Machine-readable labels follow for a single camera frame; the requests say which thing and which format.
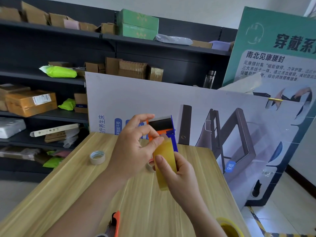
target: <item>wooden table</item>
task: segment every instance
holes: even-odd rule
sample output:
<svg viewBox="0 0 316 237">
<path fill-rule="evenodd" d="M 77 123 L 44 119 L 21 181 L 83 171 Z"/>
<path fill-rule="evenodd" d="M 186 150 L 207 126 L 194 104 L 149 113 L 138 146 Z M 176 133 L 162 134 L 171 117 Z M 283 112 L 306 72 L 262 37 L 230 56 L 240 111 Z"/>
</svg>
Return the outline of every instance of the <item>wooden table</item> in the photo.
<svg viewBox="0 0 316 237">
<path fill-rule="evenodd" d="M 117 136 L 91 133 L 1 223 L 1 237 L 40 237 L 74 203 L 107 167 Z M 232 220 L 250 233 L 227 186 L 213 153 L 207 148 L 178 145 L 193 165 L 201 195 L 215 218 Z M 105 152 L 106 161 L 90 164 L 93 151 Z M 169 191 L 160 191 L 155 173 L 144 168 L 117 192 L 98 233 L 104 233 L 111 214 L 120 210 L 119 237 L 192 237 L 192 224 Z"/>
</svg>

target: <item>white wall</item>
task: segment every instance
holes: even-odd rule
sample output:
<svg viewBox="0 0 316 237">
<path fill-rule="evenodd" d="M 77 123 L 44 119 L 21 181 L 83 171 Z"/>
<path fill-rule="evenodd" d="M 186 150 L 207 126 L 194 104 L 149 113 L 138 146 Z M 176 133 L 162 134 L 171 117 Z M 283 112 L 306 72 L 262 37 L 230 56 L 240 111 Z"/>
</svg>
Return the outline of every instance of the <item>white wall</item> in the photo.
<svg viewBox="0 0 316 237">
<path fill-rule="evenodd" d="M 312 122 L 289 165 L 316 186 L 316 120 Z"/>
<path fill-rule="evenodd" d="M 238 29 L 244 6 L 304 15 L 311 0 L 55 0 Z"/>
</svg>

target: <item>fingernail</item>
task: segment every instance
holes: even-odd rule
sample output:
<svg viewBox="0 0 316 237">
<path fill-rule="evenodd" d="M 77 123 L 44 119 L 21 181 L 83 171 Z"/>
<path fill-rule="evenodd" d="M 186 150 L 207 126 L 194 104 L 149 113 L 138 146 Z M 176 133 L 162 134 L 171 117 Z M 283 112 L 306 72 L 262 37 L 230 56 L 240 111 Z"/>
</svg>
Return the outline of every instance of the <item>fingernail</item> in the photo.
<svg viewBox="0 0 316 237">
<path fill-rule="evenodd" d="M 161 155 L 156 155 L 156 156 L 155 156 L 155 160 L 156 160 L 156 163 L 161 163 L 161 161 L 162 161 L 162 156 L 161 156 Z"/>
</svg>

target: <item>left hand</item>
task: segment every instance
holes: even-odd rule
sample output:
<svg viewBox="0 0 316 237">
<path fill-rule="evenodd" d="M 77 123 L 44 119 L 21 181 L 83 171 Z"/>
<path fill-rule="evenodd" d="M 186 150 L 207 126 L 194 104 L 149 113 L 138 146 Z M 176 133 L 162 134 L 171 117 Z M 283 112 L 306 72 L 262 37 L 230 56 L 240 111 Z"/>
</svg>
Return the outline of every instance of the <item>left hand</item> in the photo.
<svg viewBox="0 0 316 237">
<path fill-rule="evenodd" d="M 107 169 L 119 175 L 123 182 L 136 175 L 164 141 L 150 125 L 138 126 L 141 122 L 154 117 L 154 114 L 133 116 L 118 136 Z M 153 140 L 142 147 L 139 139 L 147 134 L 150 134 Z"/>
</svg>

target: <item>lime green package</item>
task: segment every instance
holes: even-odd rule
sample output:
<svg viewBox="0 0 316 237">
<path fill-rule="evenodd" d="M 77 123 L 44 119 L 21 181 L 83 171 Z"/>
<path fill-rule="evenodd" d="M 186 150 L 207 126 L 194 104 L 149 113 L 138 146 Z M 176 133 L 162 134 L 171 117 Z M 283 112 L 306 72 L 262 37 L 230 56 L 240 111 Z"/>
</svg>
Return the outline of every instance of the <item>lime green package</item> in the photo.
<svg viewBox="0 0 316 237">
<path fill-rule="evenodd" d="M 43 167 L 48 167 L 48 168 L 56 168 L 64 158 L 61 157 L 52 157 L 48 161 L 46 161 L 45 164 L 43 164 Z"/>
<path fill-rule="evenodd" d="M 135 38 L 153 40 L 155 36 L 158 34 L 158 31 L 121 23 L 118 26 L 118 34 L 125 37 L 135 37 Z"/>
<path fill-rule="evenodd" d="M 64 110 L 68 110 L 68 111 L 72 111 L 76 106 L 76 101 L 74 99 L 70 99 L 68 98 L 67 100 L 65 100 L 61 105 L 59 105 L 58 107 L 60 109 L 64 109 Z"/>
<path fill-rule="evenodd" d="M 159 18 L 147 16 L 138 12 L 133 12 L 127 9 L 122 9 L 117 16 L 117 24 L 122 23 L 139 26 L 147 29 L 157 31 L 159 28 Z"/>
<path fill-rule="evenodd" d="M 46 73 L 50 77 L 69 77 L 74 78 L 77 76 L 77 72 L 70 68 L 61 66 L 42 66 L 40 70 Z"/>
</svg>

